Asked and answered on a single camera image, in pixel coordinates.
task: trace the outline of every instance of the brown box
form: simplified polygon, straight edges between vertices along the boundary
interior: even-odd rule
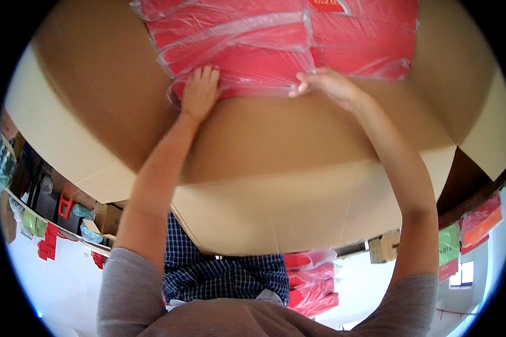
[[[113,205],[97,203],[94,208],[94,221],[84,219],[86,227],[94,233],[115,240],[122,210]]]
[[[391,230],[379,237],[368,240],[371,263],[385,263],[395,260],[401,233],[399,229]]]
[[[419,21],[407,79],[355,81],[420,152],[438,198],[457,146],[493,180],[506,168],[506,85],[458,2],[421,0]],[[176,118],[156,57],[128,1],[63,0],[20,59],[6,108],[74,185],[101,203],[128,199]],[[318,92],[216,104],[171,209],[216,255],[341,247],[401,226],[367,136]]]

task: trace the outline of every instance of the window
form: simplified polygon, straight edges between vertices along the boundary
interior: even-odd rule
[[[450,276],[450,287],[472,286],[474,281],[474,261],[459,264],[459,271]]]

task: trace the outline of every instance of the green bag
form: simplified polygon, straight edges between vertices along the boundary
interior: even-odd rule
[[[47,224],[36,217],[32,212],[25,211],[23,218],[24,228],[28,233],[33,234],[39,238],[43,238],[47,230]]]
[[[439,266],[459,257],[459,226],[454,222],[439,231]]]

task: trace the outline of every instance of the plaid shirt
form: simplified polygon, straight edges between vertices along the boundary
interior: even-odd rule
[[[289,302],[289,277],[283,254],[224,257],[204,256],[169,212],[163,294],[189,302],[214,298],[255,299],[264,289]]]

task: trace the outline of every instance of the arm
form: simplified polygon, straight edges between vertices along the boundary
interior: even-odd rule
[[[438,216],[431,179],[418,152],[401,135],[379,104],[331,69],[297,74],[302,82],[290,96],[309,87],[324,91],[350,111],[375,148],[396,196],[403,223],[390,287],[408,276],[439,271]]]
[[[139,171],[122,214],[114,247],[147,259],[161,277],[170,201],[197,129],[219,96],[219,75],[217,69],[206,66],[189,77],[182,112]]]

